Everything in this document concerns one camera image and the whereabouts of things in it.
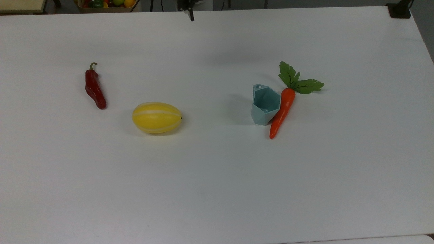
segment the carrot leaves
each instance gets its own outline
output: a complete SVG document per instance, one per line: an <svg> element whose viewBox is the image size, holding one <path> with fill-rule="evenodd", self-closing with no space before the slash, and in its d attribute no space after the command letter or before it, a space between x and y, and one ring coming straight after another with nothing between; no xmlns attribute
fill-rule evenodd
<svg viewBox="0 0 434 244"><path fill-rule="evenodd" d="M309 94L314 91L321 91L321 88L324 86L324 83L321 83L316 79L299 81L300 72L296 74L294 68L285 62L280 62L279 68L279 77L282 79L285 85L298 93Z"/></svg>

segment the toy vegetable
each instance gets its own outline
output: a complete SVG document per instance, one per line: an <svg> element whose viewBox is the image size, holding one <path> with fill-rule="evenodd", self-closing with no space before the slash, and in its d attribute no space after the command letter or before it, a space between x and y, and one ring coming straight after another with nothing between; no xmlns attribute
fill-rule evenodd
<svg viewBox="0 0 434 244"><path fill-rule="evenodd" d="M289 66L285 62L280 62L279 65L280 74L279 77L285 83L288 88L282 91L282 100L280 102L280 110L273 117L273 122L271 122L270 128L270 139L273 139L280 125L286 118L291 105L296 97L296 93L309 94L314 91L321 91L324 83L317 81L316 79L298 80L300 77L300 72L296 74L293 67Z"/></svg>
<svg viewBox="0 0 434 244"><path fill-rule="evenodd" d="M115 4L115 6L120 6L122 4L124 4L125 0L113 0L113 3Z"/></svg>
<svg viewBox="0 0 434 244"><path fill-rule="evenodd" d="M93 70L92 66L97 63L91 63L89 70L86 71L86 92L95 101L99 109L106 109L107 102L105 101L104 94L98 83L98 73Z"/></svg>
<svg viewBox="0 0 434 244"><path fill-rule="evenodd" d="M89 8L103 8L104 0L90 0L88 3Z"/></svg>

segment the plastic container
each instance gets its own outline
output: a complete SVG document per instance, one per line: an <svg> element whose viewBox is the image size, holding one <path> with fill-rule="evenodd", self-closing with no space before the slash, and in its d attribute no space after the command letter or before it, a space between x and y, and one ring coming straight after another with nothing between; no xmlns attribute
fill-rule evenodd
<svg viewBox="0 0 434 244"><path fill-rule="evenodd" d="M257 125L267 125L280 110L282 97L268 86L253 86L253 102L251 116Z"/></svg>
<svg viewBox="0 0 434 244"><path fill-rule="evenodd" d="M128 13L131 12L134 6L129 8L83 8L85 0L77 1L77 8L80 13ZM134 8L133 12L141 12L141 2Z"/></svg>

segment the fruit basket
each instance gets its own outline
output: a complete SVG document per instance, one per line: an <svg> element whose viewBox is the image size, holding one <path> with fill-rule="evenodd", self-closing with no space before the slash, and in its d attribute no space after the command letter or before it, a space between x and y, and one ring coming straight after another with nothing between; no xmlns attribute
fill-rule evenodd
<svg viewBox="0 0 434 244"><path fill-rule="evenodd" d="M137 5L134 7L102 7L102 8L90 8L90 7L84 7L86 3L86 0L78 0L77 1L77 8L79 9L80 13L127 13L127 12L141 12L141 5L140 1L137 3Z"/></svg>

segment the floor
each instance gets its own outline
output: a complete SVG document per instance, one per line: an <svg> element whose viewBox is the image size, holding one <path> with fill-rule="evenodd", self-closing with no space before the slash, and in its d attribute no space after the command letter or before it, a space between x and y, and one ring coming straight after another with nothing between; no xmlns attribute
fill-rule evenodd
<svg viewBox="0 0 434 244"><path fill-rule="evenodd" d="M73 0L61 0L62 7L56 9L52 0L47 0L46 10L49 14L79 13ZM153 11L175 11L176 0L156 0ZM214 10L262 9L264 0L214 0ZM384 6L386 3L397 3L399 0L269 0L267 8L311 8L311 7L357 7ZM142 12L150 11L151 0L141 0ZM419 27L425 45L434 62L434 0L414 0L411 12Z"/></svg>

